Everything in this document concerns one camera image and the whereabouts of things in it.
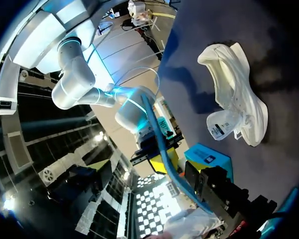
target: table surface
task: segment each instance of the table surface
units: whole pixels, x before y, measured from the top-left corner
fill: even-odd
[[[253,0],[183,1],[158,73],[188,146],[202,143],[227,154],[235,183],[249,189],[250,199],[262,194],[281,205],[299,183],[299,44],[277,17]],[[233,134],[215,141],[206,127],[207,116],[221,109],[212,77],[197,57],[210,44],[234,42],[245,51],[252,89],[269,111],[257,147]]]

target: ceiling light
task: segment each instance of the ceiling light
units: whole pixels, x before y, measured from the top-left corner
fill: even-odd
[[[12,211],[14,209],[14,203],[15,203],[14,198],[7,199],[3,204],[3,208]]]
[[[157,230],[158,232],[163,231],[163,226],[162,226],[162,225],[158,225],[158,226],[156,227],[156,230]]]
[[[96,141],[96,142],[100,142],[100,141],[102,141],[102,139],[103,139],[103,136],[102,135],[96,135],[96,136],[94,136],[94,140]]]
[[[125,172],[123,179],[127,180],[129,178],[130,173],[129,172]]]

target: white sneaker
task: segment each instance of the white sneaker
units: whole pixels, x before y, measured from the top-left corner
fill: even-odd
[[[214,80],[215,101],[226,111],[215,112],[207,118],[208,129],[214,139],[222,140],[234,131],[236,139],[242,136],[248,145],[257,146],[267,130],[268,109],[250,87],[250,68],[239,43],[231,47],[223,44],[210,45],[199,55],[197,61],[210,71]],[[215,119],[225,120],[228,117],[232,119],[230,123],[224,121],[213,126]]]

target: fan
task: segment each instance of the fan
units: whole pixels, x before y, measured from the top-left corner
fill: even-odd
[[[52,183],[54,181],[53,172],[50,169],[45,168],[43,170],[43,178],[47,183]]]

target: blue cable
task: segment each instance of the blue cable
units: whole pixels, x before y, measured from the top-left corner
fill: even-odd
[[[209,213],[209,214],[213,214],[213,212],[210,210],[209,206],[207,203],[205,202],[201,202],[194,190],[191,188],[191,186],[185,181],[183,180],[176,172],[176,170],[174,169],[174,166],[171,162],[171,160],[168,157],[167,154],[167,150],[166,150],[166,146],[165,146],[165,142],[163,139],[163,136],[161,134],[157,119],[155,117],[154,111],[150,105],[150,102],[148,100],[148,98],[146,97],[145,94],[141,95],[143,103],[145,105],[145,110],[147,112],[148,115],[148,120],[150,122],[150,124],[153,127],[153,130],[155,132],[156,135],[156,139],[157,139],[157,144],[158,144],[158,148],[161,154],[161,158],[163,161],[163,164],[165,166],[165,169],[167,171],[167,174],[169,175],[169,177],[171,178],[171,180],[190,198],[192,199],[201,209],[203,209],[205,212]]]

